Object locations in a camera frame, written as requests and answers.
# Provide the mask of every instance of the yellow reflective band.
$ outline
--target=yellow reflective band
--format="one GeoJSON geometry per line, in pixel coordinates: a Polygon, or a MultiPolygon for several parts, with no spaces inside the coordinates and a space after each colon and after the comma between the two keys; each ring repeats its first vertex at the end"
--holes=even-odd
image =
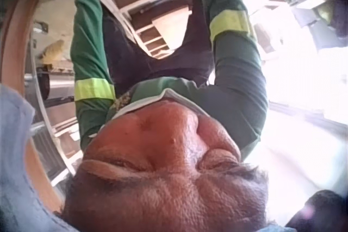
{"type": "Polygon", "coordinates": [[[246,11],[224,10],[210,23],[210,39],[214,43],[217,35],[225,31],[245,32],[255,37],[254,29],[249,22],[246,11]]]}
{"type": "Polygon", "coordinates": [[[75,82],[75,101],[84,99],[110,99],[116,100],[114,86],[106,79],[90,78],[75,82]]]}

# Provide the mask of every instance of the green long-sleeve shirt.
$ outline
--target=green long-sleeve shirt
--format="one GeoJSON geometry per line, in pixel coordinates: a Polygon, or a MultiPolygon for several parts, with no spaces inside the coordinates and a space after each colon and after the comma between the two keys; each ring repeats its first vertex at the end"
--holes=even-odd
{"type": "MultiPolygon", "coordinates": [[[[197,87],[182,78],[160,77],[137,84],[130,102],[171,88],[218,120],[237,143],[242,158],[259,141],[268,102],[252,26],[242,0],[203,0],[215,56],[215,85],[197,87]]],[[[71,59],[81,148],[108,119],[115,103],[103,46],[99,0],[76,0],[71,59]]]]}

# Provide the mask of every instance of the man's arm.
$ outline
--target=man's arm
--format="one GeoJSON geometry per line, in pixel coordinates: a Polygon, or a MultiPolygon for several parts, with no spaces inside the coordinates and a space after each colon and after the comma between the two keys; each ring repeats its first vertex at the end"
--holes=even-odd
{"type": "Polygon", "coordinates": [[[242,0],[203,0],[215,54],[215,85],[195,101],[227,129],[242,157],[259,141],[268,100],[253,28],[242,0]]]}
{"type": "Polygon", "coordinates": [[[71,60],[75,72],[76,115],[85,150],[105,124],[115,99],[108,72],[102,35],[102,7],[99,0],[76,0],[71,60]]]}

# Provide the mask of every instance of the nose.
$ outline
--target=nose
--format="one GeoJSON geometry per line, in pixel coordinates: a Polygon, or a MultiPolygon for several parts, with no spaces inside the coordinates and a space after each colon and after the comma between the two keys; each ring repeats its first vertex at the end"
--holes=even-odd
{"type": "Polygon", "coordinates": [[[151,140],[151,161],[157,170],[195,170],[207,145],[197,133],[200,117],[176,102],[164,101],[150,111],[139,111],[145,136],[151,140]]]}

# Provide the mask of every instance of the yellow object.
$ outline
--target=yellow object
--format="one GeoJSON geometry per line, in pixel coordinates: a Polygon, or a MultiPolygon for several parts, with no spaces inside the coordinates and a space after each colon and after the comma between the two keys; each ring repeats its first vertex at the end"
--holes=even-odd
{"type": "Polygon", "coordinates": [[[115,89],[106,79],[89,78],[75,83],[75,102],[85,99],[116,100],[115,89]]]}
{"type": "Polygon", "coordinates": [[[254,39],[256,38],[246,11],[224,10],[219,13],[210,23],[212,43],[219,34],[225,31],[244,32],[250,34],[254,39]]]}
{"type": "Polygon", "coordinates": [[[54,61],[60,60],[64,48],[64,40],[58,40],[46,47],[41,62],[44,65],[51,65],[54,61]]]}

